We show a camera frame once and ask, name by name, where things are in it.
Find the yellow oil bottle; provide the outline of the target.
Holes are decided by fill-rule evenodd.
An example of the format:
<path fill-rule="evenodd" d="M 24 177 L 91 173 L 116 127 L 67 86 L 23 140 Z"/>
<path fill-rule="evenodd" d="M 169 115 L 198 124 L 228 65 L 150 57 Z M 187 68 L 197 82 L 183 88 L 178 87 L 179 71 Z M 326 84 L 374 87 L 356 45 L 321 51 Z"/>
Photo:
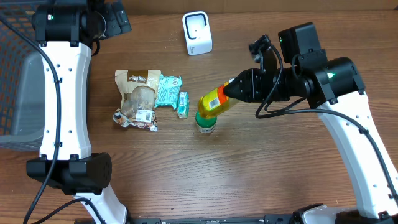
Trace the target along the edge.
<path fill-rule="evenodd" d="M 223 92 L 224 88 L 233 80 L 233 78 L 230 79 L 200 98 L 198 113 L 203 119 L 213 119 L 239 102 L 239 100 L 230 98 Z"/>

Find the green lid jar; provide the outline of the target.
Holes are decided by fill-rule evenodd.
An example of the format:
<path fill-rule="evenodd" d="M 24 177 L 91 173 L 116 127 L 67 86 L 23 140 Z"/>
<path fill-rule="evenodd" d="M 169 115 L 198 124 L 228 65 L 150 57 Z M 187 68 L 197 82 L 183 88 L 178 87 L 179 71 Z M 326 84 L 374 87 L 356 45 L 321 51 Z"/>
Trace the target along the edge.
<path fill-rule="evenodd" d="M 217 117 L 211 119 L 202 118 L 199 111 L 195 115 L 195 123 L 199 132 L 203 134 L 209 134 L 214 131 L 217 122 Z"/>

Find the brown snack bag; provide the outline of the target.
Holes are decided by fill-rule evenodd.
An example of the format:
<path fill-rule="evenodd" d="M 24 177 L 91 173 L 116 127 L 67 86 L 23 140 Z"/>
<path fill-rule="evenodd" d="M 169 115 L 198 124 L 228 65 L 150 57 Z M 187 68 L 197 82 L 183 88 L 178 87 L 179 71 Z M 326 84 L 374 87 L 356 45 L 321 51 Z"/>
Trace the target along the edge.
<path fill-rule="evenodd" d="M 115 82 L 121 94 L 121 105 L 113 120 L 124 128 L 135 127 L 156 132 L 155 100 L 160 70 L 117 70 Z"/>

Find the teal tissue pack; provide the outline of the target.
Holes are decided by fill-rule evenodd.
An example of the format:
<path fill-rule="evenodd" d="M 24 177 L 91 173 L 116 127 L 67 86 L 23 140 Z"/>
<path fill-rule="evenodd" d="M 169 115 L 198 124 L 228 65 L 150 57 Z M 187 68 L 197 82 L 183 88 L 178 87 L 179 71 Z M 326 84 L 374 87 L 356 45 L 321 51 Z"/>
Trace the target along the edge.
<path fill-rule="evenodd" d="M 189 95 L 187 92 L 180 92 L 178 107 L 177 107 L 177 115 L 181 119 L 188 118 L 189 114 Z"/>

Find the teal snack packet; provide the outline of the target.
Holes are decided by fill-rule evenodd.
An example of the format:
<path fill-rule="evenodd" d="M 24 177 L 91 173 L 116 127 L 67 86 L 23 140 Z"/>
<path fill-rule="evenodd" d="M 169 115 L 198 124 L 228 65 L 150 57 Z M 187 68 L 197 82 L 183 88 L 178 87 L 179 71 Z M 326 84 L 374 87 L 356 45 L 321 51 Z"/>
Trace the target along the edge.
<path fill-rule="evenodd" d="M 181 77 L 164 76 L 161 74 L 155 107 L 171 106 L 176 110 L 181 86 Z"/>

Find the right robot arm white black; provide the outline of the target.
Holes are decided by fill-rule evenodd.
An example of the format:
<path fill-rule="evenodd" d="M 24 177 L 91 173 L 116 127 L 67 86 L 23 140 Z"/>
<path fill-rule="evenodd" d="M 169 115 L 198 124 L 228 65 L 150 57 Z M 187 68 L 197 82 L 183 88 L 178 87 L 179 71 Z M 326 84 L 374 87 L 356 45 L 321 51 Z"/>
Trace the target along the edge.
<path fill-rule="evenodd" d="M 310 205 L 294 211 L 291 223 L 396 223 L 397 171 L 380 138 L 363 79 L 347 57 L 328 60 L 315 25 L 279 32 L 280 47 L 263 35 L 249 45 L 259 68 L 241 72 L 224 88 L 230 98 L 258 103 L 256 117 L 297 113 L 294 104 L 269 111 L 276 101 L 307 101 L 330 132 L 348 171 L 354 208 Z"/>

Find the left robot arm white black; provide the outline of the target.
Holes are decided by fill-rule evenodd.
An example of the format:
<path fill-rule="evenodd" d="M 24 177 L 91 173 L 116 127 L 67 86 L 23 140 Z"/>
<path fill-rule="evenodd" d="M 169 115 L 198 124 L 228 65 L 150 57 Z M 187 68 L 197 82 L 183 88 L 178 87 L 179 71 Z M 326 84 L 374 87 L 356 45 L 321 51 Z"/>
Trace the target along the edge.
<path fill-rule="evenodd" d="M 131 223 L 110 180 L 111 157 L 94 153 L 87 130 L 88 74 L 99 41 L 131 30 L 120 1 L 50 1 L 32 16 L 45 82 L 44 133 L 27 175 L 80 202 L 93 223 Z"/>

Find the white barcode scanner stand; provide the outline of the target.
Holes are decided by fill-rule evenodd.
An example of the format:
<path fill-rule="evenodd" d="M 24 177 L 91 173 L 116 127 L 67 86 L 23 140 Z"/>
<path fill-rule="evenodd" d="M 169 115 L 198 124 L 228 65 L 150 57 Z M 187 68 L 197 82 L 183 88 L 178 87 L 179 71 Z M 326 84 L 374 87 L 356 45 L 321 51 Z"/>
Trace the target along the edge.
<path fill-rule="evenodd" d="M 207 54 L 212 51 L 210 23 L 204 11 L 186 13 L 182 17 L 182 24 L 189 55 Z"/>

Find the dark grey plastic basket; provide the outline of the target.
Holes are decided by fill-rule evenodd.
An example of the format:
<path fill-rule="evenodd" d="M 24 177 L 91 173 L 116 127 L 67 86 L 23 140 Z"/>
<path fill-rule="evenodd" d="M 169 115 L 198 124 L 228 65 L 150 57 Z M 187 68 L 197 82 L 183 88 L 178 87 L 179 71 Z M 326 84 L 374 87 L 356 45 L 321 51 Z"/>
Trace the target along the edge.
<path fill-rule="evenodd" d="M 1 148 L 38 151 L 44 116 L 42 56 L 1 24 Z"/>

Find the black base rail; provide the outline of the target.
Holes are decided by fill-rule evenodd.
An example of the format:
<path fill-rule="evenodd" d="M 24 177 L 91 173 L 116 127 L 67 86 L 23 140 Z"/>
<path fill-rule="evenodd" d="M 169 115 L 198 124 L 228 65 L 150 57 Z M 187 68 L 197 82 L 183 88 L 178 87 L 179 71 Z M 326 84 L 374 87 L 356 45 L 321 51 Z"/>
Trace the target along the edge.
<path fill-rule="evenodd" d="M 131 224 L 273 224 L 273 223 L 303 223 L 300 215 L 304 209 L 291 214 L 267 214 L 263 217 L 235 217 L 235 218 L 193 218 L 193 219 L 160 219 L 160 218 L 132 218 L 129 214 L 121 217 L 112 215 L 94 215 L 92 219 L 76 219 L 75 223 L 131 223 Z"/>

